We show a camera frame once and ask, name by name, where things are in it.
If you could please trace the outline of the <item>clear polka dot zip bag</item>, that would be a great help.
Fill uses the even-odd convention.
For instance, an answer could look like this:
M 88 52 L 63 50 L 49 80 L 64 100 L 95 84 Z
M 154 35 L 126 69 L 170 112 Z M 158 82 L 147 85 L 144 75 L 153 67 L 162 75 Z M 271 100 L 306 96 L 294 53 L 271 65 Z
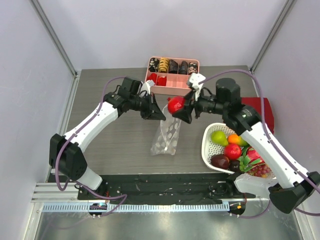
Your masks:
M 150 155 L 172 155 L 176 154 L 179 133 L 182 121 L 169 113 L 168 105 L 162 109 L 166 120 L 161 120 L 157 132 L 153 138 Z

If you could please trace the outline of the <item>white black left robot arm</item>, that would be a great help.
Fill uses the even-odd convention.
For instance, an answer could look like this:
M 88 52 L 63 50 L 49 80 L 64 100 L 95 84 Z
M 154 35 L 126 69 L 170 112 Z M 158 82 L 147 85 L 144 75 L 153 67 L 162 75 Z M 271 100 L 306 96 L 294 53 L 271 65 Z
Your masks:
M 100 175 L 87 164 L 84 156 L 89 144 L 110 123 L 128 111 L 137 111 L 144 120 L 164 121 L 156 97 L 151 91 L 153 80 L 122 77 L 122 83 L 114 91 L 103 92 L 97 107 L 80 124 L 63 135 L 55 134 L 49 144 L 49 164 L 55 170 L 55 181 L 59 190 L 62 186 L 59 174 L 89 189 L 93 198 L 100 200 L 107 192 Z

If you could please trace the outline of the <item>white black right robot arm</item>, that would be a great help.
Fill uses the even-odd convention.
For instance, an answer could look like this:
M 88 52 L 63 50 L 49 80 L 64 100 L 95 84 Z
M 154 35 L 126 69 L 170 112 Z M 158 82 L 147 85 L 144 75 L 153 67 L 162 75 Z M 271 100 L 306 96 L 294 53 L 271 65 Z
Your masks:
M 221 115 L 226 126 L 253 147 L 275 175 L 274 180 L 268 180 L 234 173 L 225 186 L 230 197 L 250 193 L 268 198 L 278 210 L 289 214 L 318 189 L 320 174 L 308 171 L 293 159 L 262 122 L 260 114 L 242 104 L 240 86 L 234 79 L 219 79 L 211 96 L 203 94 L 202 81 L 190 79 L 188 84 L 190 91 L 185 96 L 173 97 L 168 102 L 169 113 L 188 124 L 192 122 L 192 112 L 197 118 L 201 113 Z

